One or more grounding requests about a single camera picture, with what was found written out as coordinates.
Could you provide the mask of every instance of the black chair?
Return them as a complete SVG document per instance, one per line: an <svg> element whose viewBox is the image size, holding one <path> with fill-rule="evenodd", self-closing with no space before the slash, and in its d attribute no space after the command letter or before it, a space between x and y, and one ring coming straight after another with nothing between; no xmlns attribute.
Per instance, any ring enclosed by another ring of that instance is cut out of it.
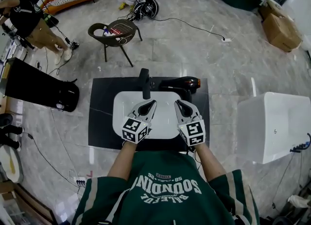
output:
<svg viewBox="0 0 311 225"><path fill-rule="evenodd" d="M110 33L112 33L113 29L116 29L121 34L116 35L116 36L104 36L104 35L96 36L96 35L94 35L94 32L98 29L102 30L104 33L105 27L106 27L106 29L108 29L110 31ZM130 21L128 19L119 19L119 20L113 21L109 25L96 23L96 24L91 25L91 27L88 29L87 32L91 37L100 41L104 45L105 62L107 62L106 48L108 46L120 47L121 50L123 51L124 55L126 56L128 62L133 67L133 64L132 64L131 60L129 59L129 57L127 56L127 54L123 48L123 45L127 44L129 41L132 40L132 38L135 36L136 30L138 30L140 40L142 41L139 28L132 21Z"/></svg>

